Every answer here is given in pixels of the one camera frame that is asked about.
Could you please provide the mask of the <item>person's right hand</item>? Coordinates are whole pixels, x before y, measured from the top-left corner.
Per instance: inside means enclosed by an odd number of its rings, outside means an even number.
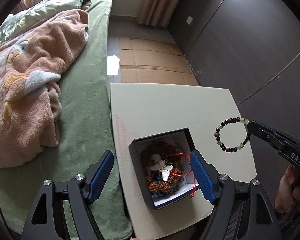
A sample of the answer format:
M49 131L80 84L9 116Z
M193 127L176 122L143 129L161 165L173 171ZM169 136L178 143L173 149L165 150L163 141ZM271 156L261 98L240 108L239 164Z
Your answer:
M275 198L274 209L279 213L288 212L295 200L300 201L300 186L293 189L296 179L294 166L290 164L280 180L279 190Z

